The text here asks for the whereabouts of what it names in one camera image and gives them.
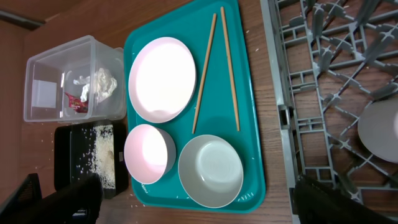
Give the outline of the teal serving tray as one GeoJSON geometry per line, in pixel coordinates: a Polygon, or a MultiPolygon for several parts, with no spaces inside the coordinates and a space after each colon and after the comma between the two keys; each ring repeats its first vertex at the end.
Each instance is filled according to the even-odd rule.
{"type": "Polygon", "coordinates": [[[137,54],[150,41],[159,37],[173,37],[188,47],[193,55],[197,73],[202,73],[214,13],[217,13],[216,27],[195,134],[192,134],[197,104],[195,98],[191,99],[188,106],[176,118],[160,123],[159,128],[171,135],[177,151],[181,151],[189,140],[202,134],[212,134],[228,141],[243,163],[244,180],[238,197],[223,207],[223,211],[249,213],[263,202],[266,195],[266,181],[238,2],[193,1],[132,31],[124,45],[124,67],[126,71],[130,71],[137,54]],[[228,26],[240,132],[236,129],[234,117],[221,6],[225,9],[228,26]]]}

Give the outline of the white tissue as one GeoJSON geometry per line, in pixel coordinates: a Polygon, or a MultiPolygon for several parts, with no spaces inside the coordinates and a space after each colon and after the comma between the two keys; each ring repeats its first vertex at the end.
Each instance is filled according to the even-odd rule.
{"type": "MultiPolygon", "coordinates": [[[[93,91],[96,94],[96,100],[98,103],[103,102],[105,99],[109,98],[113,91],[117,88],[117,80],[111,75],[108,69],[100,68],[94,74],[95,84],[93,86],[93,91]]],[[[88,101],[88,94],[91,90],[90,87],[91,77],[84,78],[80,76],[79,79],[74,80],[75,85],[83,85],[83,90],[80,96],[82,102],[88,101]]]]}

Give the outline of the pile of rice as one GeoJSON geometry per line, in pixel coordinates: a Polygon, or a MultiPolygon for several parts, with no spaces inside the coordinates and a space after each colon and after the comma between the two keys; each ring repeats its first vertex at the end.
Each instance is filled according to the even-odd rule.
{"type": "Polygon", "coordinates": [[[102,188],[115,189],[114,129],[111,124],[81,128],[75,167],[77,174],[98,174],[102,188]]]}

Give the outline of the wooden chopstick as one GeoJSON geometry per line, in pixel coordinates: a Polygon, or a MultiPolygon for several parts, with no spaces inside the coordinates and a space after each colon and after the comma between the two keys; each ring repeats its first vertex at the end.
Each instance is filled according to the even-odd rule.
{"type": "Polygon", "coordinates": [[[212,17],[212,22],[211,22],[211,29],[210,29],[210,34],[209,34],[209,38],[208,38],[208,44],[207,44],[207,48],[206,48],[205,61],[204,61],[203,70],[201,73],[200,86],[199,86],[199,91],[198,91],[198,96],[197,96],[197,104],[195,107],[195,115],[194,115],[194,119],[193,119],[192,134],[195,134],[195,131],[197,128],[198,116],[199,116],[200,107],[201,107],[201,100],[202,100],[203,90],[204,90],[204,86],[205,86],[206,73],[208,70],[208,63],[209,63],[209,59],[210,59],[211,46],[213,43],[213,37],[214,37],[214,32],[215,32],[215,27],[216,27],[216,20],[217,20],[217,13],[214,13],[213,17],[212,17]]]}
{"type": "Polygon", "coordinates": [[[237,100],[237,96],[236,96],[236,86],[235,86],[235,81],[234,81],[231,50],[230,50],[230,46],[229,46],[228,26],[227,26],[227,22],[226,22],[225,9],[223,6],[220,7],[220,13],[221,13],[221,21],[222,21],[222,25],[223,25],[223,35],[224,35],[224,43],[225,43],[225,48],[226,48],[226,57],[227,57],[228,71],[229,71],[229,81],[230,81],[230,86],[231,86],[231,96],[233,99],[233,108],[234,108],[234,117],[235,117],[235,121],[236,121],[236,129],[238,132],[240,132],[241,129],[240,129],[240,121],[239,121],[238,100],[237,100]]]}

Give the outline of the grey dishwasher rack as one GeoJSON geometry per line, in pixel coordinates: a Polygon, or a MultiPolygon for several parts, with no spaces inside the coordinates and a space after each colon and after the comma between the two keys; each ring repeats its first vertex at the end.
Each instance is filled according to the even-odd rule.
{"type": "Polygon", "coordinates": [[[397,165],[367,149],[359,119],[397,98],[397,2],[261,2],[287,188],[301,175],[397,220],[397,165]]]}

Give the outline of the large white plate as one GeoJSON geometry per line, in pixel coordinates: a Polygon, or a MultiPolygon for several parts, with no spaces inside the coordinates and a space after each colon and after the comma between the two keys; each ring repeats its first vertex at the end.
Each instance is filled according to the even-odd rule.
{"type": "Polygon", "coordinates": [[[188,47],[173,37],[150,41],[134,59],[128,79],[135,112],[151,123],[176,118],[195,91],[197,70],[188,47]]]}

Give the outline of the clear plastic bin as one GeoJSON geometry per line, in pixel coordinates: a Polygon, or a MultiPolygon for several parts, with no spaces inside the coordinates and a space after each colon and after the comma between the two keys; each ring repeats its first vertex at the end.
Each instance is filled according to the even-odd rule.
{"type": "Polygon", "coordinates": [[[126,89],[122,48],[112,48],[90,35],[54,47],[28,59],[25,72],[23,117],[26,122],[77,123],[101,119],[119,120],[126,115],[126,89]],[[108,69],[117,80],[113,94],[98,103],[93,91],[94,74],[108,69]],[[80,99],[80,76],[91,77],[88,112],[68,106],[69,93],[80,99]]]}

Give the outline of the white paper cup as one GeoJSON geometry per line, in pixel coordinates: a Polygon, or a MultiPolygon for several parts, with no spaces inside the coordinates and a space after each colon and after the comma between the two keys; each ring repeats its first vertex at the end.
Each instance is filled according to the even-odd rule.
{"type": "Polygon", "coordinates": [[[397,98],[370,104],[359,117],[358,134],[375,156],[397,163],[397,98]]]}

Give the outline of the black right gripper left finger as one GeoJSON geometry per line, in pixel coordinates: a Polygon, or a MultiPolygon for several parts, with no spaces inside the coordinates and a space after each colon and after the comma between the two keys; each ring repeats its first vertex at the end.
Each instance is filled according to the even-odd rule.
{"type": "Polygon", "coordinates": [[[39,176],[32,173],[1,204],[1,223],[96,223],[102,200],[98,174],[43,198],[39,176]]]}

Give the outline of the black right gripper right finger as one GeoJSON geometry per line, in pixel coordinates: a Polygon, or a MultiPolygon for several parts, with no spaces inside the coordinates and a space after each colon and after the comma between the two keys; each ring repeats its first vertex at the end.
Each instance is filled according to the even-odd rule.
{"type": "Polygon", "coordinates": [[[339,192],[301,175],[294,189],[301,224],[396,224],[339,192]]]}

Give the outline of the red snack wrapper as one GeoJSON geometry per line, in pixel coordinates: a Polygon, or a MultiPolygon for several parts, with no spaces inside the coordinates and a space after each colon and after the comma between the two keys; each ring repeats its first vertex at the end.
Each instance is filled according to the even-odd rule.
{"type": "Polygon", "coordinates": [[[68,106],[72,108],[77,113],[87,113],[88,112],[88,102],[82,102],[79,98],[65,93],[68,97],[68,106]]]}

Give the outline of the grey bowl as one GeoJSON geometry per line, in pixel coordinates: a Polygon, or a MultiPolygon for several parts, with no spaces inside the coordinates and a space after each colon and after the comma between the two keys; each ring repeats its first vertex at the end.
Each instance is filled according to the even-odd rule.
{"type": "Polygon", "coordinates": [[[178,176],[187,195],[206,208],[222,208],[239,195],[244,169],[234,147],[224,139],[204,134],[184,146],[178,176]]]}

